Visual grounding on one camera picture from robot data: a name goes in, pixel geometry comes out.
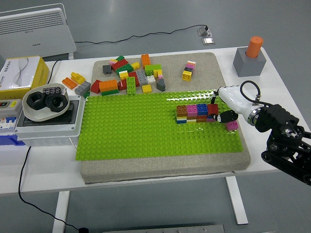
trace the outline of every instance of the purple lego brick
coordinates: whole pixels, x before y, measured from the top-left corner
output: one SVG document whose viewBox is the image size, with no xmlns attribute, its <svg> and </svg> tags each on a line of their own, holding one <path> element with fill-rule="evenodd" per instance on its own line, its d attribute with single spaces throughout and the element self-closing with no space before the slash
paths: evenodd
<svg viewBox="0 0 311 233">
<path fill-rule="evenodd" d="M 214 118 L 206 118 L 206 122 L 214 122 Z"/>
<path fill-rule="evenodd" d="M 196 108 L 196 104 L 187 105 L 187 116 L 195 117 L 198 115 L 198 110 Z"/>
<path fill-rule="evenodd" d="M 194 66 L 194 65 L 191 65 L 191 64 L 189 64 L 189 63 L 187 63 L 187 64 L 186 64 L 186 67 L 187 67 L 187 68 L 192 68 L 192 69 L 194 69 L 194 68 L 195 68 L 195 66 Z"/>
<path fill-rule="evenodd" d="M 227 128 L 228 131 L 232 131 L 232 130 L 237 130 L 239 128 L 239 125 L 237 121 L 235 120 L 232 122 L 225 123 L 225 127 Z"/>
</svg>

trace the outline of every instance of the white table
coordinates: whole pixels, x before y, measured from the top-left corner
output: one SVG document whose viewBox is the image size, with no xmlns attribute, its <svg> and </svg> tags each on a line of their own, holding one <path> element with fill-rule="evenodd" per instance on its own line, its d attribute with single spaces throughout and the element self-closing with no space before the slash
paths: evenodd
<svg viewBox="0 0 311 233">
<path fill-rule="evenodd" d="M 150 56 L 194 52 L 206 52 L 206 50 L 161 53 L 152 54 Z M 262 49 L 262 52 L 267 62 L 261 76 L 249 78 L 239 78 L 236 74 L 232 64 L 236 48 L 214 49 L 208 50 L 208 52 L 213 52 L 216 55 L 227 85 L 239 85 L 245 80 L 256 82 L 261 89 L 262 101 L 280 104 L 295 117 L 299 118 L 299 125 L 305 127 L 306 131 L 309 131 L 300 111 L 264 49 Z M 131 57 L 140 57 L 140 55 L 127 56 L 127 58 Z M 115 57 L 92 58 L 58 62 L 54 68 L 50 83 L 61 83 L 63 79 L 70 76 L 71 72 L 83 75 L 86 80 L 90 82 L 93 64 L 99 60 L 114 58 Z M 54 62 L 47 62 L 47 64 L 51 70 Z M 69 95 L 75 95 L 72 90 L 69 90 L 68 93 Z M 23 193 L 55 192 L 95 186 L 111 187 L 116 185 L 207 179 L 277 171 L 273 166 L 263 162 L 260 156 L 261 153 L 266 150 L 266 141 L 270 132 L 259 133 L 255 127 L 248 125 L 242 116 L 239 117 L 239 122 L 250 152 L 251 164 L 246 170 L 235 171 L 236 174 L 227 172 L 203 176 L 185 176 L 85 185 L 80 176 L 81 162 L 75 160 L 76 148 L 74 146 L 32 147 L 24 169 L 21 191 Z M 17 193 L 20 170 L 25 160 L 27 149 L 27 146 L 0 146 L 0 195 Z"/>
</svg>

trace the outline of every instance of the yellow box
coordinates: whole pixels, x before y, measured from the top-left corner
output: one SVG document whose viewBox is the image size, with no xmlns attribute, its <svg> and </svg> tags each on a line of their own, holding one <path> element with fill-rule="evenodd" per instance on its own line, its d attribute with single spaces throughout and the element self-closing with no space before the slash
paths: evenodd
<svg viewBox="0 0 311 233">
<path fill-rule="evenodd" d="M 148 84 L 148 85 L 142 86 L 142 91 L 143 91 L 144 94 L 151 93 L 152 92 L 151 85 Z"/>
<path fill-rule="evenodd" d="M 7 59 L 0 72 L 0 100 L 22 99 L 47 83 L 49 68 L 40 56 Z"/>
<path fill-rule="evenodd" d="M 182 80 L 191 81 L 192 73 L 190 71 L 184 70 Z"/>
</svg>

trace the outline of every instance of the blue lego brick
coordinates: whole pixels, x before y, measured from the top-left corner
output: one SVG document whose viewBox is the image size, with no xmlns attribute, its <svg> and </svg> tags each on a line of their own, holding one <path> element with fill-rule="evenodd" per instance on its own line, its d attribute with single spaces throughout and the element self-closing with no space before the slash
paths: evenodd
<svg viewBox="0 0 311 233">
<path fill-rule="evenodd" d="M 84 81 L 80 86 L 78 86 L 74 92 L 78 95 L 78 96 L 83 96 L 86 92 L 90 91 L 91 89 L 91 83 L 89 83 L 88 81 Z"/>
<path fill-rule="evenodd" d="M 205 103 L 197 104 L 196 107 L 198 109 L 198 116 L 207 115 L 207 105 Z"/>
<path fill-rule="evenodd" d="M 141 70 L 136 70 L 135 72 L 137 74 L 139 85 L 140 86 L 148 85 L 148 79 L 145 75 L 145 71 L 141 69 Z"/>
</svg>

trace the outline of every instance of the black cable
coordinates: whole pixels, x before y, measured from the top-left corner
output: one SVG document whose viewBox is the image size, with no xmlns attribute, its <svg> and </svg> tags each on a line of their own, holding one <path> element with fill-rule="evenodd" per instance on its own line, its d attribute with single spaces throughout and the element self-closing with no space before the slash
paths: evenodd
<svg viewBox="0 0 311 233">
<path fill-rule="evenodd" d="M 255 82 L 253 82 L 253 81 L 251 81 L 251 80 L 247 80 L 247 81 L 243 82 L 243 83 L 241 84 L 241 86 L 240 86 L 240 92 L 241 92 L 242 96 L 243 96 L 245 99 L 247 99 L 248 101 L 250 101 L 250 102 L 252 102 L 252 103 L 263 104 L 263 105 L 265 105 L 265 106 L 272 106 L 272 104 L 270 104 L 270 103 L 262 102 L 262 101 L 259 101 L 259 100 L 251 100 L 250 98 L 248 98 L 248 97 L 244 94 L 244 92 L 243 92 L 243 90 L 242 90 L 243 86 L 244 86 L 246 83 L 251 83 L 252 85 L 254 85 L 254 86 L 256 87 L 257 91 L 258 91 L 258 95 L 260 96 L 260 88 L 259 88 L 259 86 L 258 86 Z"/>
<path fill-rule="evenodd" d="M 148 33 L 146 35 L 133 35 L 127 39 L 123 39 L 123 40 L 117 40 L 117 41 L 102 41 L 102 42 L 92 42 L 92 41 L 75 41 L 75 43 L 91 43 L 91 44 L 101 44 L 101 43 L 118 43 L 118 42 L 121 42 L 121 41 L 125 41 L 125 40 L 129 40 L 131 39 L 132 37 L 144 37 L 144 36 L 148 36 L 148 35 L 157 35 L 157 34 L 172 34 L 174 32 L 177 32 L 177 31 L 183 31 L 183 30 L 186 30 L 186 29 L 189 29 L 189 28 L 194 28 L 194 27 L 198 27 L 198 26 L 205 26 L 206 28 L 208 28 L 207 25 L 204 25 L 204 24 L 197 24 L 197 25 L 193 25 L 193 26 L 190 26 L 190 27 L 187 27 L 187 28 L 183 28 L 183 29 L 177 29 L 177 30 L 174 30 L 170 33 L 166 33 L 166 32 L 157 32 L 157 33 Z"/>
<path fill-rule="evenodd" d="M 56 63 L 57 63 L 57 62 L 59 62 L 59 61 L 62 61 L 62 60 L 57 60 L 57 61 L 54 63 L 54 65 L 53 65 L 53 67 L 52 67 L 52 70 L 51 70 L 50 79 L 49 79 L 49 81 L 47 82 L 47 84 L 49 84 L 49 83 L 50 83 L 51 78 L 52 78 L 52 74 L 53 74 L 53 70 L 54 70 L 54 66 L 55 66 L 55 65 L 56 65 Z"/>
<path fill-rule="evenodd" d="M 26 154 L 26 158 L 25 158 L 25 162 L 24 162 L 24 165 L 23 165 L 23 167 L 22 167 L 22 169 L 21 169 L 21 172 L 20 172 L 19 184 L 18 184 L 18 195 L 19 195 L 19 198 L 20 198 L 24 203 L 26 203 L 26 204 L 28 204 L 28 205 L 31 205 L 31 206 L 33 206 L 34 208 L 38 209 L 39 211 L 41 211 L 41 212 L 43 212 L 43 213 L 45 213 L 45 214 L 48 214 L 48 215 L 52 216 L 52 217 L 55 218 L 56 220 L 62 221 L 65 225 L 71 226 L 71 227 L 73 227 L 74 229 L 79 230 L 79 229 L 76 228 L 75 226 L 70 225 L 70 224 L 67 224 L 65 221 L 63 221 L 63 220 L 61 220 L 61 219 L 59 219 L 59 218 L 56 218 L 54 215 L 52 215 L 52 214 L 50 214 L 50 213 L 48 213 L 48 212 L 46 212 L 46 211 L 41 210 L 41 209 L 40 209 L 39 207 L 37 207 L 36 205 L 31 204 L 31 203 L 25 201 L 25 200 L 23 199 L 23 197 L 21 196 L 21 193 L 20 193 L 21 178 L 22 178 L 22 175 L 23 175 L 24 167 L 25 167 L 26 162 L 27 162 L 27 158 L 28 158 L 28 154 L 29 154 L 30 148 L 31 148 L 31 147 L 28 148 L 28 151 L 27 151 L 27 154 Z"/>
</svg>

